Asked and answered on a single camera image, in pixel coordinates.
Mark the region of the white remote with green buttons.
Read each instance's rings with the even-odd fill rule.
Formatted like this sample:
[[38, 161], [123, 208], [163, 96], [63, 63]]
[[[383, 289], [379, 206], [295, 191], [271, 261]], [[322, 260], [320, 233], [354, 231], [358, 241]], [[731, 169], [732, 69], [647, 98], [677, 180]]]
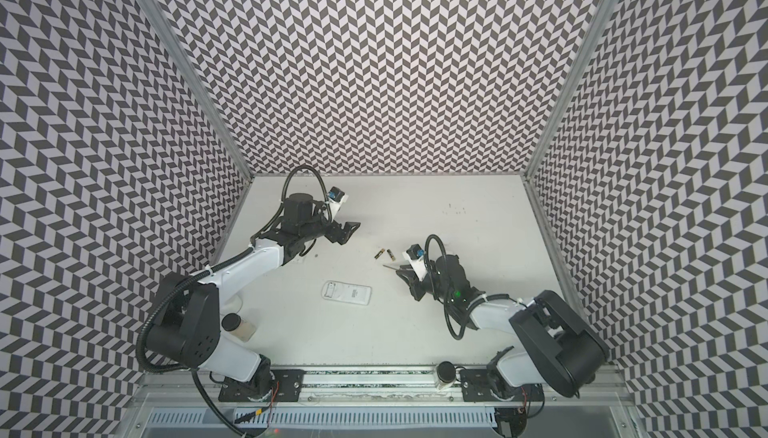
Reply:
[[327, 281], [322, 289], [323, 299], [360, 306], [367, 306], [372, 297], [372, 288], [364, 285]]

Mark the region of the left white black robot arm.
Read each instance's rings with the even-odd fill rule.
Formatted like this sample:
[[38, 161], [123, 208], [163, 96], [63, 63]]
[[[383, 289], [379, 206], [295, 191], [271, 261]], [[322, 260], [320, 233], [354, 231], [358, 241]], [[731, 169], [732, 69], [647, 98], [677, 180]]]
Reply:
[[222, 309], [257, 278], [307, 252], [315, 240], [345, 244], [360, 226], [335, 219], [347, 199], [337, 187], [324, 200], [293, 193], [282, 201], [273, 224], [240, 254], [190, 276], [164, 277], [136, 341], [140, 367], [150, 373], [207, 370], [243, 386], [252, 399], [266, 398], [275, 382], [270, 361], [242, 341], [222, 337]]

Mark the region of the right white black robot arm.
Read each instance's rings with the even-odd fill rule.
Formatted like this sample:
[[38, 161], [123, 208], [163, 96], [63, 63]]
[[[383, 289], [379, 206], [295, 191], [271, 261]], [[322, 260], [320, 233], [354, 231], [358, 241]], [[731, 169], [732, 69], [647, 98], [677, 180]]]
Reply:
[[514, 337], [481, 373], [493, 400], [522, 400], [543, 385], [561, 396], [577, 397], [608, 362], [604, 340], [552, 290], [525, 299], [489, 294], [470, 284], [456, 255], [427, 260], [418, 252], [390, 267], [414, 300], [431, 296], [440, 303], [454, 340], [470, 330]]

